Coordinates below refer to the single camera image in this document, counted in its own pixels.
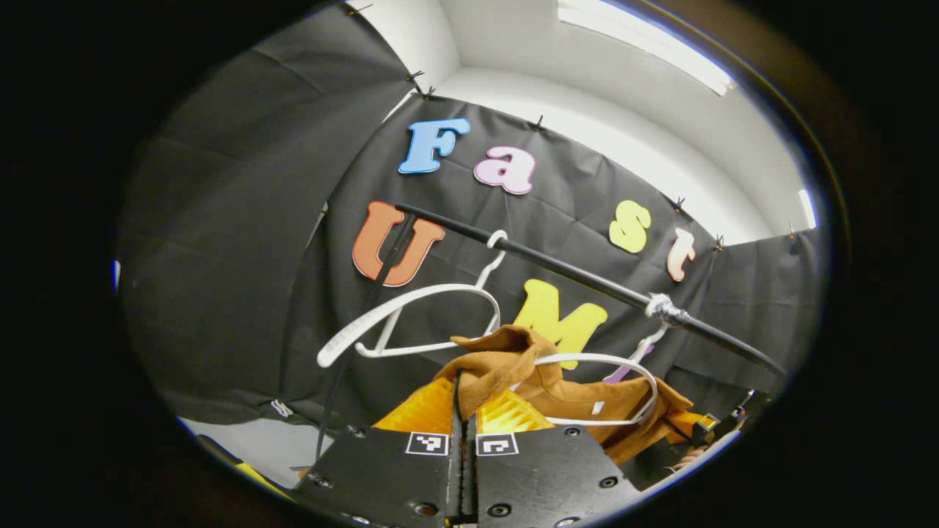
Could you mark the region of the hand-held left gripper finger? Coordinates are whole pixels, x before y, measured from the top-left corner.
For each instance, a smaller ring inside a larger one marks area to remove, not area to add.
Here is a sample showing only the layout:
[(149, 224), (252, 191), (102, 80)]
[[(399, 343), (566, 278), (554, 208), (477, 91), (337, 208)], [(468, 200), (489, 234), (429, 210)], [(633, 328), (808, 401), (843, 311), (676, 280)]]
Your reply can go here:
[(461, 508), (455, 398), (437, 378), (375, 425), (346, 428), (291, 496), (356, 527), (449, 527)]
[(570, 527), (640, 496), (584, 427), (549, 423), (512, 391), (486, 401), (467, 434), (479, 527)]

